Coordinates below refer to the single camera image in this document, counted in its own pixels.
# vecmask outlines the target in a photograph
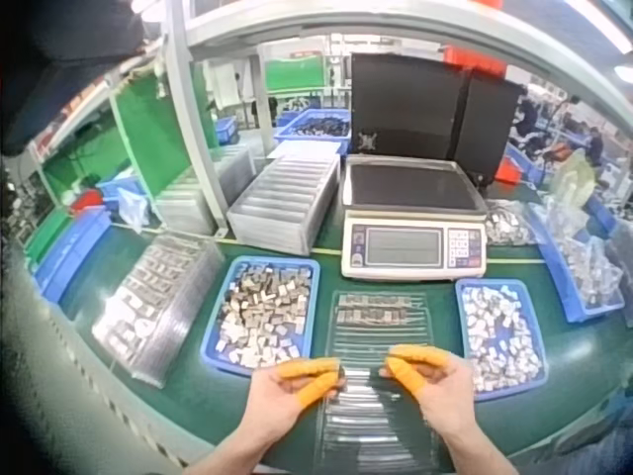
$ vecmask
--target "scale display screen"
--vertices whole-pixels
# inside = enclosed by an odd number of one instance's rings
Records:
[[[376,228],[367,230],[368,265],[439,266],[440,230]]]
[[[376,164],[354,164],[349,170],[352,206],[478,210],[463,178],[453,171]]]

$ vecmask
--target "scale weighing platform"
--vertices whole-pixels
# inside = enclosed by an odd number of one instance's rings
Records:
[[[486,272],[487,206],[452,161],[350,155],[341,271],[422,281]]]

